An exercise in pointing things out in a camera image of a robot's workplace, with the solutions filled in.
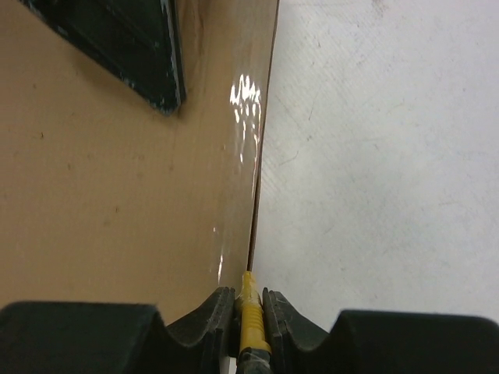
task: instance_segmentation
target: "yellow hose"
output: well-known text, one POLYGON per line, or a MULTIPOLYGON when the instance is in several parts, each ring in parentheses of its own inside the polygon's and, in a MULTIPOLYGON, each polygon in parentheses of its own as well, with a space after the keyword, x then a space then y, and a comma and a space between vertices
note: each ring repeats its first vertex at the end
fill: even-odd
POLYGON ((271 353, 271 346, 265 341, 264 311, 258 295, 257 282, 250 271, 246 271, 242 276, 239 303, 242 313, 239 352, 246 348, 256 348, 271 353))

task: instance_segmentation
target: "white floor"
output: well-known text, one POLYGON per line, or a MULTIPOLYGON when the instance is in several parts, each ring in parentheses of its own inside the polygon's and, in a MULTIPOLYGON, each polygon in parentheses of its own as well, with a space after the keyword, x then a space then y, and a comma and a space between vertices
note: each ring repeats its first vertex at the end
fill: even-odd
POLYGON ((254 271, 340 309, 499 321, 499 2, 281 0, 254 271))

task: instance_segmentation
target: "cardboard panel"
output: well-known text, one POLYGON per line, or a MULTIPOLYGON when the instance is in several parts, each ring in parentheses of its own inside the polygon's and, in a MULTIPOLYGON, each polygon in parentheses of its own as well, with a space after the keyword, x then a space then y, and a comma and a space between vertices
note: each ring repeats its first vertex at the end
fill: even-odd
POLYGON ((152 302, 172 321, 246 268, 277 0, 179 1, 166 118, 25 7, 0 10, 0 305, 152 302))

